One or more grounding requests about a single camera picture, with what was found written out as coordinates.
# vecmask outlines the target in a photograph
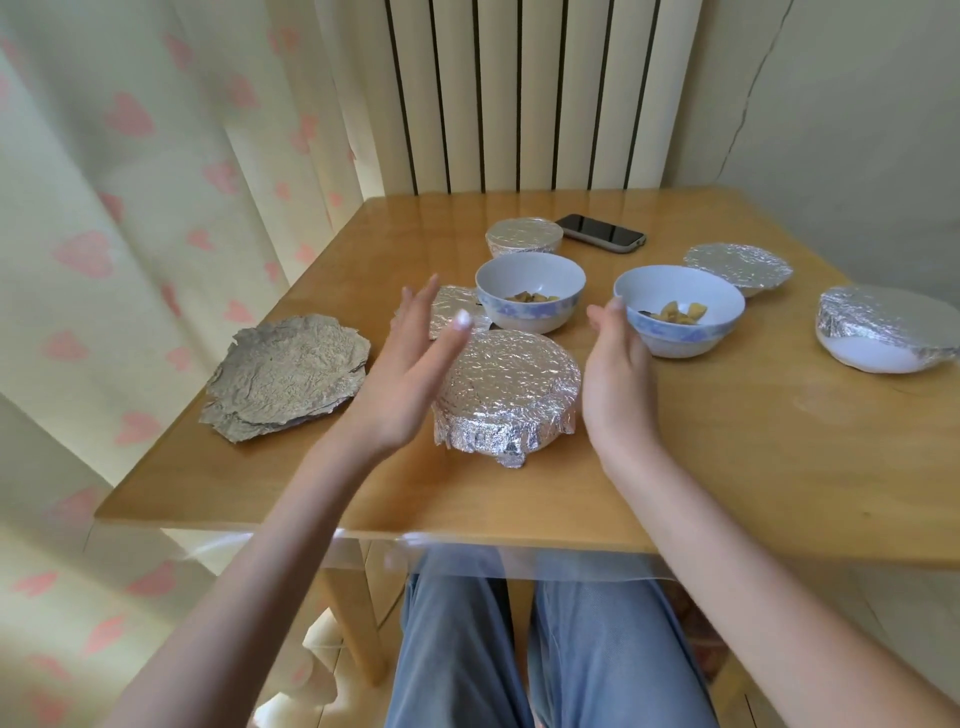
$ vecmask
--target person's left hand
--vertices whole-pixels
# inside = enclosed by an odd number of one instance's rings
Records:
[[[461,310],[431,344],[430,304],[439,288],[437,276],[416,296],[403,288],[383,351],[343,417],[372,440],[381,456],[413,440],[447,370],[469,341],[472,320]]]

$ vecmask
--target yellow food piece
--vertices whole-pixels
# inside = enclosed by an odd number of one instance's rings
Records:
[[[651,313],[650,311],[640,311],[640,313],[652,319],[657,319],[657,321],[664,321],[667,324],[694,326],[707,313],[707,307],[702,303],[691,303],[687,307],[686,313],[683,313],[677,302],[671,301],[663,307],[660,313]]]
[[[544,296],[542,293],[529,293],[527,291],[520,291],[507,299],[507,301],[516,301],[517,303],[547,303],[559,300],[560,296]]]

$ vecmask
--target white curtain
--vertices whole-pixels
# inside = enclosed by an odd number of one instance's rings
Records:
[[[0,715],[86,726],[212,579],[93,510],[362,197],[309,0],[0,0],[0,48]]]

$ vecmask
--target blue floral pattern on bowl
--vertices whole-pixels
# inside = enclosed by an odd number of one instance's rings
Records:
[[[677,341],[684,343],[699,343],[701,341],[712,341],[726,336],[733,330],[736,320],[728,321],[726,324],[712,325],[694,325],[685,326],[684,324],[668,324],[664,321],[652,319],[644,316],[639,311],[634,311],[629,306],[627,308],[627,320],[630,325],[645,336],[653,336],[666,341]]]
[[[567,311],[575,308],[580,301],[580,293],[576,293],[570,298],[560,301],[547,301],[545,303],[516,303],[505,301],[491,296],[489,293],[477,289],[477,296],[480,303],[489,310],[500,316],[508,316],[513,319],[551,319],[554,316],[561,316]]]

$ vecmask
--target person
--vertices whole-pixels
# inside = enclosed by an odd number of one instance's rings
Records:
[[[404,288],[353,403],[127,686],[105,728],[247,724],[350,498],[413,439],[468,342],[462,312],[430,344],[438,286],[434,277],[416,295]],[[623,303],[592,305],[588,316],[598,337],[584,371],[583,417],[603,470],[787,725],[960,726],[956,705],[832,612],[670,457],[650,354]],[[502,579],[444,575],[429,564],[412,576],[387,724],[533,726],[510,623]],[[538,584],[530,692],[544,728],[716,725],[653,582]]]

